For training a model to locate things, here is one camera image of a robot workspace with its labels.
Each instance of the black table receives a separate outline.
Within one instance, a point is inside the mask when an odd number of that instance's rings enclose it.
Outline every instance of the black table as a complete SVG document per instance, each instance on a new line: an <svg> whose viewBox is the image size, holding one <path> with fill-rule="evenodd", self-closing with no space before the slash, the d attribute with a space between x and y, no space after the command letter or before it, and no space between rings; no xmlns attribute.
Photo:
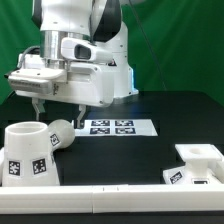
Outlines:
<svg viewBox="0 0 224 224"><path fill-rule="evenodd" d="M71 121L78 107L46 102L44 122ZM162 171L183 165L175 144L214 144L224 153L224 108L200 92L141 92L139 99L91 108L87 119L152 119L159 136L77 137L55 159L61 185L163 184ZM0 107L4 128L35 120L31 99L13 96ZM1 215L0 223L224 223L224 212Z"/></svg>

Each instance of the cable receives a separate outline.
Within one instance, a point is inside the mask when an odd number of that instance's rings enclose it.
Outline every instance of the cable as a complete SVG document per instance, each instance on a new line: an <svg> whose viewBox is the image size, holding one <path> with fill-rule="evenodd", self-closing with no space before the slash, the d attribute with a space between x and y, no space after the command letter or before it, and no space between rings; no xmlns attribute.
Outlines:
<svg viewBox="0 0 224 224"><path fill-rule="evenodd" d="M24 60L25 60L26 55L27 55L28 53L30 53L31 51L36 50L36 49L40 49L40 46L32 46L32 47L29 47L29 48L27 48L27 49L23 52L22 57L20 58L20 60L19 60L19 62L18 62L18 64L17 64L17 69L22 68L22 66L23 66L23 62L24 62Z"/></svg>
<svg viewBox="0 0 224 224"><path fill-rule="evenodd" d="M153 60L154 60L154 62L155 62L155 64L156 64L156 67L157 67L157 70L158 70L158 73L159 73L161 82L162 82L162 84L163 84L163 88L164 88L165 91L167 91L167 87L166 87L166 84L165 84L164 76L163 76L162 70L161 70L161 68L160 68L159 60L158 60L158 58L157 58L157 56L156 56L156 54L155 54L155 52L154 52L154 50L153 50L153 48L152 48L152 45L150 44L150 41L149 41L149 39L148 39L148 37L147 37L145 31L144 31L144 28L143 28L143 26L142 26L142 23L141 23L141 21L140 21L140 18L139 18L139 16L138 16L138 13L136 12L136 10L135 10L135 8L134 8L134 6L133 6L131 0L129 0L129 3L130 3L130 7L131 7L131 10L132 10L132 13L133 13L133 15L134 15L134 17L135 17L135 19L136 19L136 21L137 21L137 23L138 23L138 26L139 26L139 28L140 28L140 30L141 30L141 32L142 32L142 35L143 35L143 37L144 37L144 39L145 39L145 42L146 42L147 47L148 47L148 50L149 50L149 52L151 53L152 58L153 58Z"/></svg>

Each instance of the white cup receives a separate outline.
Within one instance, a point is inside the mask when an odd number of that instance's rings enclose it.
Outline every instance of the white cup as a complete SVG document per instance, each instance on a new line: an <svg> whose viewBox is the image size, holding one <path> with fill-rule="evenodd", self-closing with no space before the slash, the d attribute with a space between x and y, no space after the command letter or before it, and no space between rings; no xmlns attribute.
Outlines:
<svg viewBox="0 0 224 224"><path fill-rule="evenodd" d="M48 126L23 122L5 129L2 186L59 185Z"/></svg>

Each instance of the white robot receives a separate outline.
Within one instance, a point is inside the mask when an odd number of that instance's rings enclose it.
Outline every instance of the white robot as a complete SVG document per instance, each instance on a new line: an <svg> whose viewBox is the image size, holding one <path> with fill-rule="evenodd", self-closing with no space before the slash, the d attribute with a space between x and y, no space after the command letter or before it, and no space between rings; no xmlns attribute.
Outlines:
<svg viewBox="0 0 224 224"><path fill-rule="evenodd" d="M128 31L121 4L143 0L33 0L41 31L40 55L27 49L8 81L17 95L32 98L38 115L44 100L106 107L138 94L128 65Z"/></svg>

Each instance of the green wall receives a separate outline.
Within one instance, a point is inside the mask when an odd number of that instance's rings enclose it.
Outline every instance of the green wall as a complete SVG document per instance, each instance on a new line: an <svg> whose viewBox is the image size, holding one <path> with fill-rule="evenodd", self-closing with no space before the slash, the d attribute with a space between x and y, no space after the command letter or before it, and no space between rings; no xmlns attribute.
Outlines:
<svg viewBox="0 0 224 224"><path fill-rule="evenodd" d="M31 0L0 0L0 103L10 88L3 75L15 68L18 54L39 44L30 20ZM146 0L135 6L160 62L168 91L202 91L224 105L224 1ZM140 90L163 90L147 45L128 6L129 63Z"/></svg>

